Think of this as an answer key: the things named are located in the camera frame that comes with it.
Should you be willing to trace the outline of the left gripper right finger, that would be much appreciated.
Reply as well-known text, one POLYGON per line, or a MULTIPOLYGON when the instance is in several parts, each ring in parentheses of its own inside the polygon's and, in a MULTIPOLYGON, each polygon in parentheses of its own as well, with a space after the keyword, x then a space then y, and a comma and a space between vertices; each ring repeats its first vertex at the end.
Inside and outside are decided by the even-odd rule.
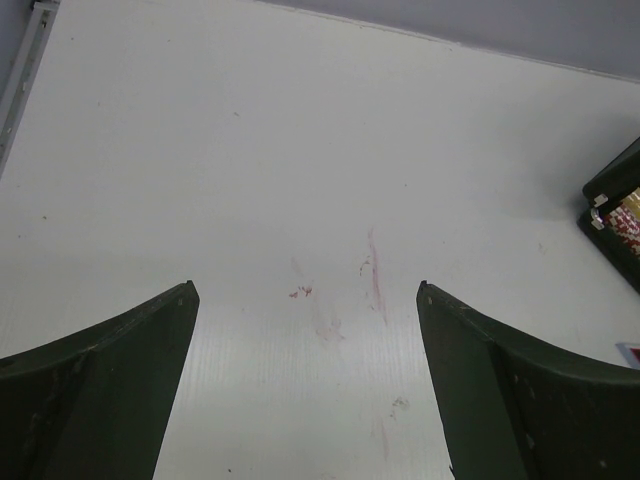
POLYGON ((638 478, 638 371, 544 342, 427 282, 416 300, 455 478, 638 478))

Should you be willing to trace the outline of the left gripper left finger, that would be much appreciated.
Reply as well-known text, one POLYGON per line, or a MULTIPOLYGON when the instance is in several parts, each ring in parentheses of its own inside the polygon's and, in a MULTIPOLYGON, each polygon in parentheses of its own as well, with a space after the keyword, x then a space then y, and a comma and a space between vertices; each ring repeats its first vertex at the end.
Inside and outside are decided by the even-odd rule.
POLYGON ((199 303, 187 281, 3 358, 2 478, 152 478, 199 303))

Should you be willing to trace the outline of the red triangular dealer card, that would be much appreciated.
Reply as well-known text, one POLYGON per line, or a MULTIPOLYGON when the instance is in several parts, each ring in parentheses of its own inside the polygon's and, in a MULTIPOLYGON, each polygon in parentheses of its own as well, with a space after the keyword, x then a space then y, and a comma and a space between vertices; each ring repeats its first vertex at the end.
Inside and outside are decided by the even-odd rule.
POLYGON ((617 343, 616 347, 631 368, 640 369, 640 346, 638 344, 617 343))

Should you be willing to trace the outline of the black poker case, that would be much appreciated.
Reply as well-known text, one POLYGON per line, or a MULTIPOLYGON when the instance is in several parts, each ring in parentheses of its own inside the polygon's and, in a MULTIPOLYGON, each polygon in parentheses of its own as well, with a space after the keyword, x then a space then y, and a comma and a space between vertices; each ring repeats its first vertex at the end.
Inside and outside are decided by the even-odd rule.
POLYGON ((639 289, 639 142, 634 141, 582 189, 589 203, 578 226, 613 267, 639 289))

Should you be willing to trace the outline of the red white chip row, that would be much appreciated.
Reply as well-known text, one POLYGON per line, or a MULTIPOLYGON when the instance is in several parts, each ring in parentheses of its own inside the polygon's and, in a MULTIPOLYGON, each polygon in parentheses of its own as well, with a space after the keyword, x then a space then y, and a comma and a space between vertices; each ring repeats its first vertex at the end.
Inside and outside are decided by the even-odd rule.
POLYGON ((639 256, 639 219, 624 205, 619 205, 604 217, 604 223, 623 245, 639 256))

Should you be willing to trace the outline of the gold chip row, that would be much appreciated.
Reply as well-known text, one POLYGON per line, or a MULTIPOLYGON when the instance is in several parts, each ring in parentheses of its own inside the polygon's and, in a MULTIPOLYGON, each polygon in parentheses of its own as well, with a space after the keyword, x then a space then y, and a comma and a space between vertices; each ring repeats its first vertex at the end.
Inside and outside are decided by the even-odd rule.
POLYGON ((640 217, 640 188, 636 188, 633 192, 627 195, 621 202, 627 209, 632 211, 634 215, 640 217))

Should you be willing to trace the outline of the aluminium table edge rail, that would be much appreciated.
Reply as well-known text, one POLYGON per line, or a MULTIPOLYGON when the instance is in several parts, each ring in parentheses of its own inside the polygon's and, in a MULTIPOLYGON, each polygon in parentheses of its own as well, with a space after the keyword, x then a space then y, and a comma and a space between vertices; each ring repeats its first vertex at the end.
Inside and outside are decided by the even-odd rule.
POLYGON ((20 125, 59 1, 1 1, 1 172, 20 125))

